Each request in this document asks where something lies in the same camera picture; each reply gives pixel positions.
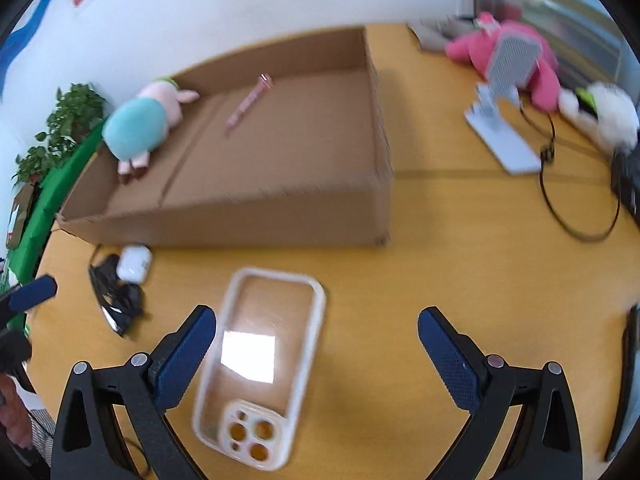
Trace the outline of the person's left hand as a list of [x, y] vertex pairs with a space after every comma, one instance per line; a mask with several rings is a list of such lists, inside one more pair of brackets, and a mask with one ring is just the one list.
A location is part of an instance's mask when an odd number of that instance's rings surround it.
[[0, 389], [4, 403], [0, 408], [1, 426], [8, 439], [19, 448], [32, 446], [32, 423], [28, 411], [16, 391], [14, 381], [7, 374], [0, 376]]

